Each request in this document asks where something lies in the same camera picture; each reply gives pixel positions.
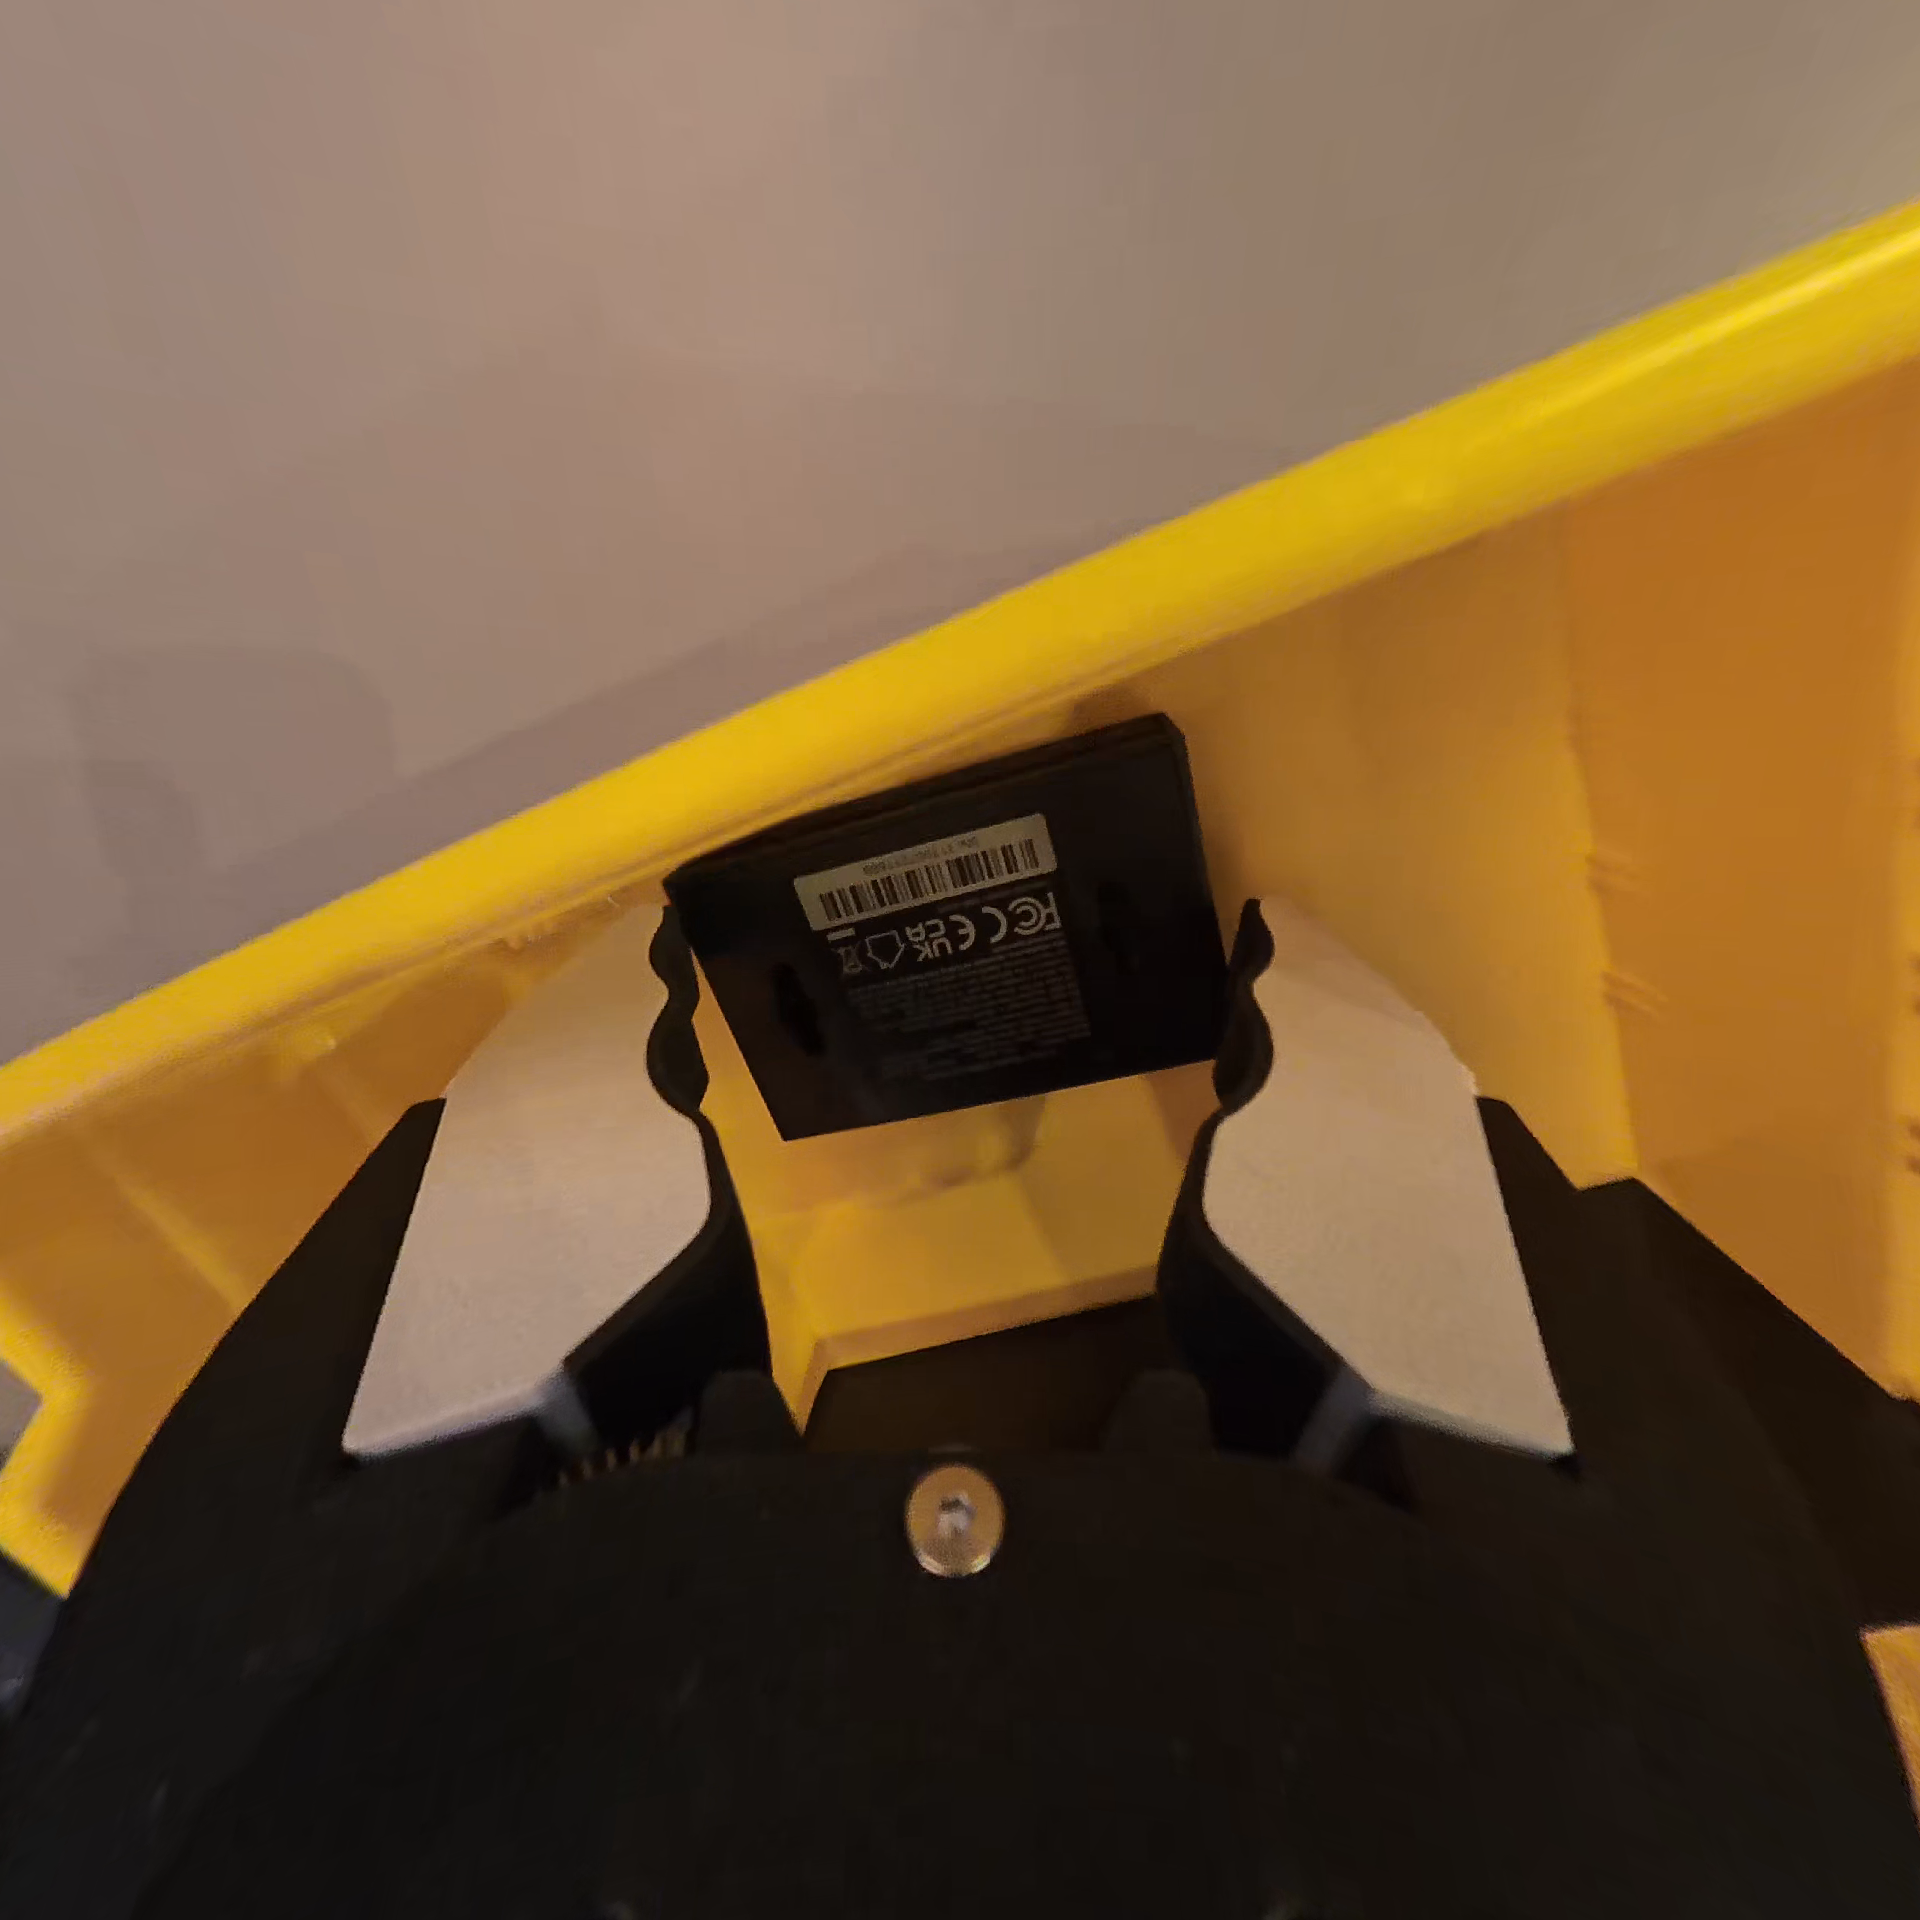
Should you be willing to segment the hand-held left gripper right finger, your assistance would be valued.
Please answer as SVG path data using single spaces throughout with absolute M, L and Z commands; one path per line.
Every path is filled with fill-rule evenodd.
M 1472 1073 L 1284 898 L 1240 915 L 1215 1097 L 1160 1301 L 1217 1444 L 1344 1467 L 1424 1428 L 1570 1458 Z

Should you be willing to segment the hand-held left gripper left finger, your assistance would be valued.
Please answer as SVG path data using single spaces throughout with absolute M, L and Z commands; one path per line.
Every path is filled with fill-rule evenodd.
M 594 931 L 455 1073 L 346 1452 L 528 1425 L 555 1453 L 642 1453 L 721 1376 L 772 1378 L 746 1211 L 704 1115 L 680 918 Z

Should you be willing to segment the black network switch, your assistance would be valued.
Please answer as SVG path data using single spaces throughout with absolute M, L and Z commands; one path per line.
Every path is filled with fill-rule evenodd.
M 1226 1022 L 1164 714 L 816 809 L 664 890 L 788 1144 L 1200 1066 Z

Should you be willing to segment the yellow plastic bin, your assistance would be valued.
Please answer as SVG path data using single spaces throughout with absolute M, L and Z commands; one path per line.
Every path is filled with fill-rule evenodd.
M 1166 710 L 1217 898 L 1387 974 L 1916 1398 L 1895 209 L 711 723 L 4 1066 L 4 1554 L 62 1593 L 362 1158 L 686 857 Z

